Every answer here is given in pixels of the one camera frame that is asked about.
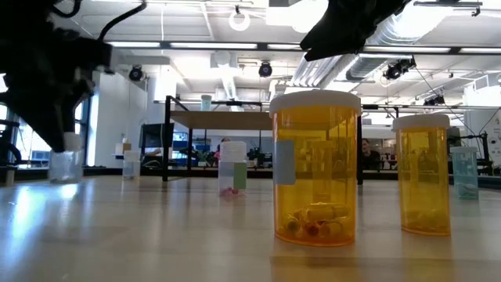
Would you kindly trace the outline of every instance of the ceiling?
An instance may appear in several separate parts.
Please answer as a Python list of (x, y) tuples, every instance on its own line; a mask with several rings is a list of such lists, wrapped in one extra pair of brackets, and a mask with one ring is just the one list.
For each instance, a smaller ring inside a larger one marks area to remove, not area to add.
[[(71, 10), (72, 2), (66, 0), (61, 9)], [(78, 29), (89, 37), (97, 37), (101, 29), (125, 11), (137, 4), (130, 2), (82, 2), (81, 11), (71, 20), (55, 19), (59, 26)], [(268, 1), (254, 1), (250, 7), (241, 10), (250, 14), (250, 26), (245, 31), (235, 31), (229, 26), (231, 5), (149, 5), (135, 15), (111, 29), (107, 41), (120, 40), (165, 40), (165, 41), (220, 41), (220, 42), (300, 42), (304, 33), (296, 32), (291, 26), (270, 26), (266, 24)], [(501, 45), (501, 10), (499, 17), (472, 17), (469, 11), (452, 13), (416, 44), (422, 45)], [(178, 50), (127, 50), (124, 56), (168, 56), (177, 67), (186, 84), (183, 94), (188, 92), (214, 92), (222, 88), (221, 79), (210, 69), (210, 51)], [(236, 52), (239, 65), (243, 67), (234, 81), (240, 89), (269, 89), (273, 79), (287, 79), (292, 76), (303, 56), (300, 52)], [(258, 68), (261, 61), (270, 61), (272, 78), (260, 78)], [(484, 71), (501, 71), (501, 56), (416, 56), (421, 74), (431, 87), (445, 87), (445, 98), (449, 104), (462, 102), (462, 87), (483, 75)], [(155, 67), (148, 69), (154, 75)], [(381, 78), (381, 70), (375, 71), (352, 91), (356, 91), (363, 103), (411, 103), (416, 96), (430, 90), (417, 71), (411, 71), (390, 85)]]

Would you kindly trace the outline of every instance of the blue container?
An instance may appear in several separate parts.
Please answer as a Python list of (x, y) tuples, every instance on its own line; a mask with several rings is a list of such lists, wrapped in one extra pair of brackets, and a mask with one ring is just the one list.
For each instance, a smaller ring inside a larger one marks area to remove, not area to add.
[(454, 188), (459, 198), (478, 199), (477, 151), (476, 147), (451, 148)]

